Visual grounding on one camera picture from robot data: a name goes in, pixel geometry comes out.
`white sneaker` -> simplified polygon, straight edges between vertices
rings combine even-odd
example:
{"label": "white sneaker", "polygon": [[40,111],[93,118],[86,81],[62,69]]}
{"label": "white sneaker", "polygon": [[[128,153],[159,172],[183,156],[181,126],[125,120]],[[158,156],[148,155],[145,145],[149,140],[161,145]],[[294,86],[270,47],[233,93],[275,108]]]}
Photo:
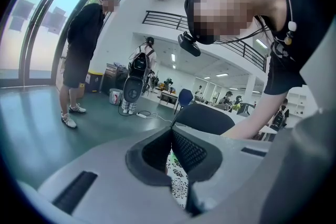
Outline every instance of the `white sneaker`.
{"label": "white sneaker", "polygon": [[77,127],[77,124],[73,121],[73,119],[70,117],[69,113],[61,114],[62,122],[65,123],[66,126],[68,126],[71,129],[74,129]]}
{"label": "white sneaker", "polygon": [[77,104],[74,108],[69,107],[69,112],[70,113],[85,113],[86,109],[81,108],[79,105],[80,104]]}

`black metal railing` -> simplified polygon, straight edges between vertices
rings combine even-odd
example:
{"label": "black metal railing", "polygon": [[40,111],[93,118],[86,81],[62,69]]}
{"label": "black metal railing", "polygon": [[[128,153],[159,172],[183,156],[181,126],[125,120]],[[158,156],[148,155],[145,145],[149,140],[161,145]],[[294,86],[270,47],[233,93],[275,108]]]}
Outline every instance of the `black metal railing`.
{"label": "black metal railing", "polygon": [[[146,16],[142,21],[143,24],[156,25],[168,27],[180,31],[188,31],[187,17],[167,13],[167,12],[156,12],[153,10],[146,10]],[[223,44],[221,41],[231,41],[228,44]],[[215,44],[219,44],[250,61],[262,71],[266,71],[266,58],[257,52],[254,48],[246,44],[245,42],[235,41],[234,39],[220,39],[216,41]]]}

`table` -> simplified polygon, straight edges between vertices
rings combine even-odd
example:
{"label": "table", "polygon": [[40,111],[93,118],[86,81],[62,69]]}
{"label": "table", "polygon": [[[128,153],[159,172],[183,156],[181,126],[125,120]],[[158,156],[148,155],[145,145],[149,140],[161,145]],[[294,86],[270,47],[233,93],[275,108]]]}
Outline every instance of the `table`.
{"label": "table", "polygon": [[167,97],[169,97],[169,98],[176,99],[176,101],[177,101],[178,98],[179,98],[179,96],[178,96],[177,94],[175,94],[175,93],[170,93],[170,92],[168,92],[168,91],[162,91],[162,92],[161,92],[161,96],[160,96],[159,104],[161,103],[161,100],[162,100],[162,97],[163,97],[163,96],[167,96]]}
{"label": "table", "polygon": [[[231,112],[228,112],[228,111],[225,111],[225,110],[222,110],[222,109],[218,109],[212,105],[208,105],[208,104],[205,104],[205,103],[200,103],[198,101],[196,101],[197,104],[201,104],[201,105],[206,105],[208,106],[209,108],[212,108],[212,109],[215,109],[215,110],[218,110],[226,115],[228,115],[233,121],[235,124],[237,124],[238,122],[242,121],[243,119],[246,119],[245,117],[243,116],[240,116],[240,115],[237,115],[237,114],[232,114]],[[268,134],[276,134],[277,131],[273,130],[272,128],[268,127],[268,126],[264,126],[261,128],[260,132],[262,133],[268,133]]]}

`ceiling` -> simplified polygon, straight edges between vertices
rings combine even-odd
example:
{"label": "ceiling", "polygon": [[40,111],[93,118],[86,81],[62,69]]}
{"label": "ceiling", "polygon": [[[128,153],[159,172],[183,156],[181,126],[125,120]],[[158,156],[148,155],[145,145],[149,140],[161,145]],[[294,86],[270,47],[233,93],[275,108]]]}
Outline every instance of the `ceiling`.
{"label": "ceiling", "polygon": [[[154,46],[157,60],[161,65],[171,69],[173,69],[173,65],[176,65],[176,70],[201,79],[210,77],[207,81],[227,88],[239,89],[246,87],[249,74],[222,58],[214,57],[204,52],[199,57],[194,57],[182,49],[177,42],[168,42],[157,38]],[[172,54],[175,54],[175,62],[172,61]],[[216,77],[217,74],[221,73],[228,73],[228,76]],[[254,90],[262,92],[263,87],[264,83],[256,79]]]}

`blue chair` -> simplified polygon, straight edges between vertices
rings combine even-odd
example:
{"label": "blue chair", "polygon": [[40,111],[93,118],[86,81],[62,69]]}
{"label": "blue chair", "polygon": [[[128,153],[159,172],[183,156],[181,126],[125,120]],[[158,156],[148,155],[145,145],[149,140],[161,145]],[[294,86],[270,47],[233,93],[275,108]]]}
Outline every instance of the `blue chair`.
{"label": "blue chair", "polygon": [[176,109],[174,114],[176,114],[177,107],[180,105],[181,109],[184,108],[185,106],[189,105],[191,100],[193,100],[194,96],[191,93],[190,90],[187,89],[182,89],[181,92],[178,95],[178,101],[176,105]]}

